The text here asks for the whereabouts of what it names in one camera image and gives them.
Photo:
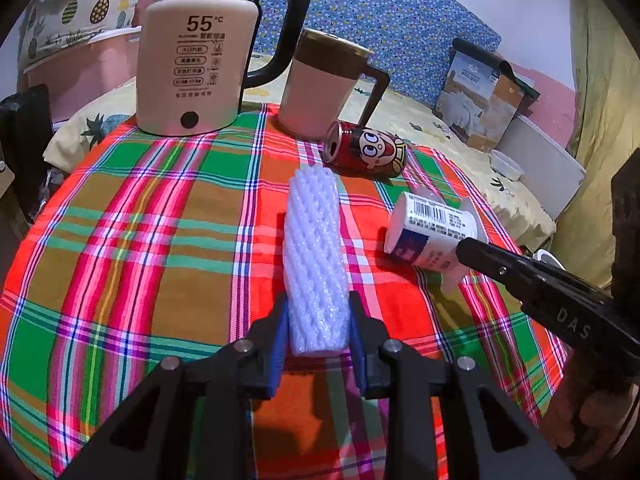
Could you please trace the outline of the white yogurt cup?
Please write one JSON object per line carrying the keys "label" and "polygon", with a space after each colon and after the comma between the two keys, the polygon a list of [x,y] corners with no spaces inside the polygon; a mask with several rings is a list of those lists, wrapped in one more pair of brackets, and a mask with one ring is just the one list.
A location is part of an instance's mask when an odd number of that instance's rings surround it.
{"label": "white yogurt cup", "polygon": [[420,188],[419,194],[402,192],[396,200],[384,252],[439,274],[440,289],[450,295],[470,272],[456,256],[456,248],[465,238],[488,242],[472,200],[464,198],[460,207],[454,208],[438,200],[427,188]]}

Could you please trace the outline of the red plaid tablecloth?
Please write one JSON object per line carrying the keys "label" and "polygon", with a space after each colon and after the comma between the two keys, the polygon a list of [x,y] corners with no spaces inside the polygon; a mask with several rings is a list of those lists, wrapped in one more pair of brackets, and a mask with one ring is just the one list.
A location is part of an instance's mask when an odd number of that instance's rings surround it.
{"label": "red plaid tablecloth", "polygon": [[[319,145],[281,132],[277,107],[229,127],[159,138],[124,122],[65,180],[28,231],[1,294],[1,430],[51,479],[164,356],[197,360],[245,334],[283,287],[288,181]],[[390,334],[434,359],[470,356],[533,422],[560,383],[562,344],[478,274],[450,296],[387,257],[399,195],[470,200],[488,240],[515,243],[445,155],[414,148],[395,179],[338,176],[349,286]]]}

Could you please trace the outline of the pineapple print bedding pile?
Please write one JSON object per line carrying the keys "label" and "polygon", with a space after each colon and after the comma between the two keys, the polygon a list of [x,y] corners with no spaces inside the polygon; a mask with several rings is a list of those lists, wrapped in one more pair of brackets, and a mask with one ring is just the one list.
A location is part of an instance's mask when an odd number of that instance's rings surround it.
{"label": "pineapple print bedding pile", "polygon": [[139,0],[32,0],[21,26],[18,66],[134,22]]}

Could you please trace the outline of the black suitcase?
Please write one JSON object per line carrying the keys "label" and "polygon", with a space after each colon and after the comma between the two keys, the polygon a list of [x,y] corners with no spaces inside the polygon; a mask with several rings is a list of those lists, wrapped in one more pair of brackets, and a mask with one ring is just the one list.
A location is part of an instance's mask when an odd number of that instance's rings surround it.
{"label": "black suitcase", "polygon": [[17,203],[30,220],[39,208],[39,189],[50,165],[43,152],[53,136],[49,91],[37,84],[1,101],[1,148],[15,174]]}

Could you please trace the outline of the blue floral headboard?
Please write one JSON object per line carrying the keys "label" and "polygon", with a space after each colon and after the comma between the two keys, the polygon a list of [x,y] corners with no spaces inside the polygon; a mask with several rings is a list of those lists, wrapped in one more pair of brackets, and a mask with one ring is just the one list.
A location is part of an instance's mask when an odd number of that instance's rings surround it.
{"label": "blue floral headboard", "polygon": [[433,107],[449,70],[452,42],[489,52],[501,36],[457,0],[311,0],[305,26],[360,44],[390,88]]}

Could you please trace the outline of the olive green curtain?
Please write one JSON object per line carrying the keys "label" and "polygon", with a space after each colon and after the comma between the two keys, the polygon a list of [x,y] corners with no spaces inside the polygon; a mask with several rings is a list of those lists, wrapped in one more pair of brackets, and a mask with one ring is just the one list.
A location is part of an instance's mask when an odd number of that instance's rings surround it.
{"label": "olive green curtain", "polygon": [[552,252],[570,273],[608,288],[611,179],[639,147],[639,58],[603,0],[570,0],[570,43],[576,116],[567,148],[586,174],[556,222]]}

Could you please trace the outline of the pink brown lidded mug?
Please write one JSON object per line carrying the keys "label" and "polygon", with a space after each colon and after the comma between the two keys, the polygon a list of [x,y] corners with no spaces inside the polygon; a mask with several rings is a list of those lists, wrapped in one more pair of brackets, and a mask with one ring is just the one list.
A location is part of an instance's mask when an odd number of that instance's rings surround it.
{"label": "pink brown lidded mug", "polygon": [[288,71],[278,111],[280,128],[296,138],[321,141],[338,121],[361,77],[374,80],[358,125],[373,115],[390,76],[370,64],[373,52],[346,39],[311,28],[303,30]]}

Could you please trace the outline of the white panel board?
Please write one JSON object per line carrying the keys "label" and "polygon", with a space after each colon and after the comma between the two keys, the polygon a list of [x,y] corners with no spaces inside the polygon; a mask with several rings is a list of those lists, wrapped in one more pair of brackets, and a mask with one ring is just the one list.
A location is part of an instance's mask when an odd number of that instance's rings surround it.
{"label": "white panel board", "polygon": [[524,116],[512,119],[497,150],[522,168],[521,181],[552,220],[559,218],[585,180],[584,167]]}

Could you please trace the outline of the bedding product box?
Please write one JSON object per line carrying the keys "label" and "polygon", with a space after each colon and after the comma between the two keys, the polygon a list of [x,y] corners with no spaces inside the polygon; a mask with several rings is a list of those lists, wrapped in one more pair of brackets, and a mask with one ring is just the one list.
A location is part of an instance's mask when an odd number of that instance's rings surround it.
{"label": "bedding product box", "polygon": [[465,145],[489,152],[516,114],[528,110],[538,98],[539,92],[516,76],[509,62],[456,38],[434,115]]}

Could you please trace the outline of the white trash bin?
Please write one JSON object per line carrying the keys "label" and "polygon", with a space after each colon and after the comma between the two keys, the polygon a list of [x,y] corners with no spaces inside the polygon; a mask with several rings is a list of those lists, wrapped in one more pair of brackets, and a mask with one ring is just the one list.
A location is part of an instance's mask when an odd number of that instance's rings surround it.
{"label": "white trash bin", "polygon": [[533,259],[538,262],[548,264],[548,266],[555,266],[556,268],[564,270],[564,266],[560,263],[560,260],[556,258],[555,255],[552,255],[551,252],[548,252],[548,250],[538,249],[533,254]]}

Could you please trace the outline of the white plastic bowl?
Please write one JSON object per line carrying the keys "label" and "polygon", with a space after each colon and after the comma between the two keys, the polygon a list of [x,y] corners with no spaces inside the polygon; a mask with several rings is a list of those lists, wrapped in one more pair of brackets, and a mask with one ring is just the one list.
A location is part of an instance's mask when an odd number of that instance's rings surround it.
{"label": "white plastic bowl", "polygon": [[522,167],[508,155],[498,150],[492,150],[489,153],[489,163],[495,172],[511,181],[518,181],[524,176]]}

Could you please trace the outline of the yellow patterned bed sheet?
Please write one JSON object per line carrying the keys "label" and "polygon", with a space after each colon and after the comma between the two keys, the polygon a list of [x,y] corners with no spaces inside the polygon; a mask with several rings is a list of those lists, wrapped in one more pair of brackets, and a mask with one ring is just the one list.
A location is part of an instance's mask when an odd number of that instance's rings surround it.
{"label": "yellow patterned bed sheet", "polygon": [[[93,101],[85,102],[62,122],[42,157],[68,174],[89,153],[89,122],[95,119],[105,133],[114,118],[128,118],[136,110],[136,80],[128,79]],[[518,246],[534,252],[556,231],[556,224],[521,180],[512,181],[492,168],[490,155],[463,144],[427,106],[393,90],[385,92],[371,127],[388,131],[416,148],[434,148],[454,162],[487,200],[492,211]]]}

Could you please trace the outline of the pink storage bin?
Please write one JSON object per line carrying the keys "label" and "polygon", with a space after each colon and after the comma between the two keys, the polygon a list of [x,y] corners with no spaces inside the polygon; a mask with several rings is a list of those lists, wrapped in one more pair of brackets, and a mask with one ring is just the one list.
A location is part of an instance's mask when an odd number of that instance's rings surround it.
{"label": "pink storage bin", "polygon": [[48,88],[52,122],[66,122],[81,107],[136,76],[140,30],[102,32],[24,69],[29,87]]}

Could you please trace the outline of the long white foam net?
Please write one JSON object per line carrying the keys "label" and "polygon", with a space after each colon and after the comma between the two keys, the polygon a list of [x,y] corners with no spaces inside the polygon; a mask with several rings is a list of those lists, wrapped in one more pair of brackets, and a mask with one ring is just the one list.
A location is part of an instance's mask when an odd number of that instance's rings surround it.
{"label": "long white foam net", "polygon": [[349,287],[334,173],[305,166],[290,179],[282,247],[294,356],[335,356],[349,341]]}

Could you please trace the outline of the cream electric kettle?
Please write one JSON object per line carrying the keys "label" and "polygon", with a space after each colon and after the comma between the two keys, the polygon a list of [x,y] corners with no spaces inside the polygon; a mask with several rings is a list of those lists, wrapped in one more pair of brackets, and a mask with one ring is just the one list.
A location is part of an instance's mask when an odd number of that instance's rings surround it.
{"label": "cream electric kettle", "polygon": [[259,0],[154,0],[141,21],[138,127],[156,136],[196,136],[230,126],[244,91],[274,81],[292,62],[309,3],[286,0],[276,50],[251,70]]}

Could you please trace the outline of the red cartoon face can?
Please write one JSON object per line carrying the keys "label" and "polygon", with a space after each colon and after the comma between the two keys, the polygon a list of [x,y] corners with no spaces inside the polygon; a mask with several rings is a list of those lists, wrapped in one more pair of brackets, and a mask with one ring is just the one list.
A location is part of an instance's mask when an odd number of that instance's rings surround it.
{"label": "red cartoon face can", "polygon": [[321,157],[351,174],[396,178],[406,166],[407,145],[394,134],[338,120],[324,139]]}

